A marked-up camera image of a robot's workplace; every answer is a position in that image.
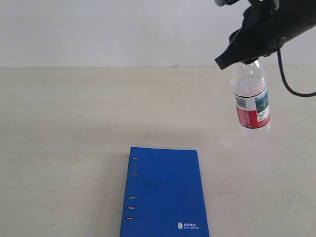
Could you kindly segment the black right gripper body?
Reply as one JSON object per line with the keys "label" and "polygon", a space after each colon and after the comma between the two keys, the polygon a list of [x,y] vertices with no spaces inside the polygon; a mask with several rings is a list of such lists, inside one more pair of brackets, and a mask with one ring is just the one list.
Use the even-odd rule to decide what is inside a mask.
{"label": "black right gripper body", "polygon": [[279,45],[316,26],[314,0],[252,1],[243,14],[241,28],[229,37],[229,48],[240,58],[274,53]]}

